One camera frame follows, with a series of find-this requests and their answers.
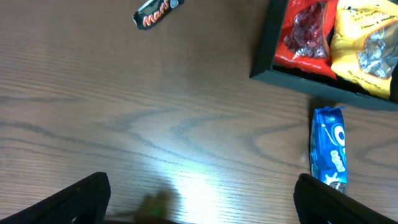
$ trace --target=black box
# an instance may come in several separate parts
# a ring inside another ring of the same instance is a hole
[[[301,91],[320,98],[327,98],[369,110],[398,111],[398,103],[367,94],[359,85],[343,79],[334,80],[323,75],[301,71],[298,68],[284,68],[274,65],[274,57],[282,30],[282,24],[289,0],[271,0],[262,32],[259,51],[250,77],[254,80]],[[391,95],[398,89],[398,66],[393,72]]]

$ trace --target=candy bag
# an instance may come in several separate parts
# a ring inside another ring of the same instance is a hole
[[[336,78],[330,69],[326,37],[335,22],[338,0],[290,0],[275,53],[275,62],[285,67]]]
[[[387,0],[340,0],[331,69],[372,95],[390,97],[398,62],[398,6]]]
[[[346,194],[347,159],[344,119],[340,108],[315,109],[310,146],[314,178]]]

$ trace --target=candy bar wrapper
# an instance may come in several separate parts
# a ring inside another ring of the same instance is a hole
[[[149,30],[183,3],[184,0],[148,0],[138,9],[132,19],[138,29]]]
[[[346,194],[345,129],[340,108],[315,110],[310,147],[312,176]]]

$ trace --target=wooden table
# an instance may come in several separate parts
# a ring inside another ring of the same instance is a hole
[[[268,2],[139,31],[143,2],[0,2],[0,219],[105,171],[109,219],[165,191],[179,222],[298,223],[312,99],[248,78]],[[398,114],[344,116],[348,195],[398,220]]]

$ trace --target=red text on wrapper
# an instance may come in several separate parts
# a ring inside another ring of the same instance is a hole
[[[152,23],[155,23],[162,17],[164,12],[169,9],[169,7],[170,7],[169,0],[164,0],[164,2],[160,5],[160,8],[158,11],[154,12],[153,14],[151,14],[149,16],[144,17],[142,25],[144,25],[144,27],[147,27],[147,26],[150,26]]]

